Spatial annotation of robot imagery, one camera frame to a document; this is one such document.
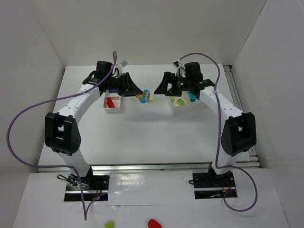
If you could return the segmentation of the small lime lego brick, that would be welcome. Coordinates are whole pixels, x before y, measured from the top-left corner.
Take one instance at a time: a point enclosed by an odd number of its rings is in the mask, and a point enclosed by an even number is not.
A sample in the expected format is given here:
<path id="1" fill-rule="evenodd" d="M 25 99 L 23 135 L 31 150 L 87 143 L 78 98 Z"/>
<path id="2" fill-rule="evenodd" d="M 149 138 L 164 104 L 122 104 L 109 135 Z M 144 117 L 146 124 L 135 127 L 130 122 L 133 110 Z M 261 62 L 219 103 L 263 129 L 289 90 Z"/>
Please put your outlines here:
<path id="1" fill-rule="evenodd" d="M 186 102 L 185 102 L 184 100 L 182 100 L 182 99 L 178 99 L 178 100 L 176 101 L 176 104 L 177 104 L 178 106 L 184 106 L 184 105 L 186 104 Z"/>

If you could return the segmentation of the teal lime yellow lego cluster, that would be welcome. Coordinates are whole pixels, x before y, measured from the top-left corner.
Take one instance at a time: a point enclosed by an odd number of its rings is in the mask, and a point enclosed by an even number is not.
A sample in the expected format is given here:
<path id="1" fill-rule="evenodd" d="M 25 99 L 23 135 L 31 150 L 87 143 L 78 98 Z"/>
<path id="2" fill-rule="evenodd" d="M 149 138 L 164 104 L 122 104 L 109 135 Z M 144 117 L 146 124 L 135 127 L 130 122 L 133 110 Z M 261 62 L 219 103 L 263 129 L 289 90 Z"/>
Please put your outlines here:
<path id="1" fill-rule="evenodd" d="M 140 103 L 150 103 L 154 101 L 154 94 L 152 94 L 149 90 L 145 89 L 142 94 L 138 94 L 135 96 Z"/>

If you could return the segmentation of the long teal lego brick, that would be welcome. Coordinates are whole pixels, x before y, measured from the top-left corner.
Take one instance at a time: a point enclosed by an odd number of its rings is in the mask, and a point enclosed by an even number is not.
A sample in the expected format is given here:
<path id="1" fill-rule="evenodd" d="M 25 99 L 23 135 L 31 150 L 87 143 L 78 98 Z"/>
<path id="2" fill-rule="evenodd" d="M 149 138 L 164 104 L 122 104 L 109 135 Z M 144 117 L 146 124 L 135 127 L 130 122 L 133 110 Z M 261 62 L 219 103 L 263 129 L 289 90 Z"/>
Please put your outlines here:
<path id="1" fill-rule="evenodd" d="M 197 100 L 196 96 L 193 95 L 190 91 L 187 92 L 190 100 Z"/>

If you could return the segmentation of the red lego brick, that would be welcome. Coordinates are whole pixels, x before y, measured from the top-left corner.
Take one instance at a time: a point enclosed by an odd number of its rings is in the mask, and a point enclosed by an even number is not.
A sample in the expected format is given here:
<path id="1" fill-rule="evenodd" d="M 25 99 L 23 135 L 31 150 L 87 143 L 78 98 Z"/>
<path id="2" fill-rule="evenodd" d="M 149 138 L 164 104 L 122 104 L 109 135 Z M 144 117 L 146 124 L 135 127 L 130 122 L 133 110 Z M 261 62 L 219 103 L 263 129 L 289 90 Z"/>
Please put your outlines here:
<path id="1" fill-rule="evenodd" d="M 106 98 L 106 103 L 107 103 L 109 108 L 115 108 L 115 105 L 114 105 L 114 103 L 113 103 L 113 101 L 110 97 Z"/>

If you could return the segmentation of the purple lego brick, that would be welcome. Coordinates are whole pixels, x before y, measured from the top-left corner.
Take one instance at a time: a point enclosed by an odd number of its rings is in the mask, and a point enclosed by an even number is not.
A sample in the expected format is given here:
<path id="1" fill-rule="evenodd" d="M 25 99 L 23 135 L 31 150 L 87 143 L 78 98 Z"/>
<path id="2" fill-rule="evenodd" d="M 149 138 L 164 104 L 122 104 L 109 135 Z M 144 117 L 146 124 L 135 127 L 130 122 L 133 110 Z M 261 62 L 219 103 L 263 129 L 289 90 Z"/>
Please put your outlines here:
<path id="1" fill-rule="evenodd" d="M 110 93 L 117 93 L 118 90 L 117 90 L 117 89 L 110 89 L 109 92 L 110 92 Z"/>

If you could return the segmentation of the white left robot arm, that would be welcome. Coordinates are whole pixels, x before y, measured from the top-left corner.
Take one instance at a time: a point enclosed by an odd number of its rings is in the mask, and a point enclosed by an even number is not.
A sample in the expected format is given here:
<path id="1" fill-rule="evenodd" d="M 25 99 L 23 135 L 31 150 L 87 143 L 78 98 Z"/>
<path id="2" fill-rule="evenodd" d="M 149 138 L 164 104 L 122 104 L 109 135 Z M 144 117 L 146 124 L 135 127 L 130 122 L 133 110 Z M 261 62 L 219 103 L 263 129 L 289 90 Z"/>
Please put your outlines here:
<path id="1" fill-rule="evenodd" d="M 115 66 L 110 62 L 98 61 L 96 70 L 82 82 L 77 96 L 56 113 L 48 113 L 45 117 L 46 146 L 57 153 L 71 174 L 80 177 L 84 184 L 92 182 L 93 170 L 80 151 L 81 135 L 78 124 L 90 106 L 106 91 L 114 90 L 123 97 L 142 93 L 130 74 L 124 72 L 126 66 L 126 61 Z"/>

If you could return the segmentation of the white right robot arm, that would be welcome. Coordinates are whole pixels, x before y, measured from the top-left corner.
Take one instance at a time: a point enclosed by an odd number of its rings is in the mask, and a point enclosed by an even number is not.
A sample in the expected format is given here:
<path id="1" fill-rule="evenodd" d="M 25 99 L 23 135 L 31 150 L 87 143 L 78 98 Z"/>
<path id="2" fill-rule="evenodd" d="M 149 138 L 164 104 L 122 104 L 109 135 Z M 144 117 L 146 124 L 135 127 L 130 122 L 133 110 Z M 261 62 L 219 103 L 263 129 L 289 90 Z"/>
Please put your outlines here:
<path id="1" fill-rule="evenodd" d="M 218 142 L 214 162 L 208 168 L 208 181 L 220 187 L 228 178 L 239 156 L 257 142 L 256 119 L 235 107 L 218 90 L 217 82 L 204 79 L 198 62 L 174 62 L 175 73 L 165 72 L 156 95 L 180 97 L 190 92 L 218 117 Z"/>

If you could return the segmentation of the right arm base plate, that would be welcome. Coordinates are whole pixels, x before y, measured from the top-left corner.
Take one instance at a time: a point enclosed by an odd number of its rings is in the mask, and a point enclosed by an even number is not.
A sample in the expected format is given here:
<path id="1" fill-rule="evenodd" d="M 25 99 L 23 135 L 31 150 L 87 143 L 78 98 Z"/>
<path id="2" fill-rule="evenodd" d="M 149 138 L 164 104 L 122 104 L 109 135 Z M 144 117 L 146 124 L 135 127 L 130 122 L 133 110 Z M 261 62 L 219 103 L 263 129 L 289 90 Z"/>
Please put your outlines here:
<path id="1" fill-rule="evenodd" d="M 226 193 L 227 198 L 238 197 L 232 172 L 214 183 L 207 173 L 193 173 L 192 180 L 189 180 L 188 183 L 194 187 L 194 197 L 196 200 L 220 199 Z"/>

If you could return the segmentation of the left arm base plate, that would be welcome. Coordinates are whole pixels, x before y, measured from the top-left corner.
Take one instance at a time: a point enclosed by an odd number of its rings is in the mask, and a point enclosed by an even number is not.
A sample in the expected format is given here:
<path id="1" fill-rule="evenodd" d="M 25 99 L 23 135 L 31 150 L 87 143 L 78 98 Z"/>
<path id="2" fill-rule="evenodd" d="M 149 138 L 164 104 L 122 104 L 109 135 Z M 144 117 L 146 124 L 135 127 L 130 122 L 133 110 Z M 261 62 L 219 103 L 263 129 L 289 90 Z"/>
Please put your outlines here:
<path id="1" fill-rule="evenodd" d="M 59 180 L 66 181 L 64 201 L 82 201 L 80 184 L 76 176 L 69 174 L 68 177 L 57 175 Z M 108 201 L 109 175 L 96 175 L 89 183 L 82 183 L 84 201 Z"/>

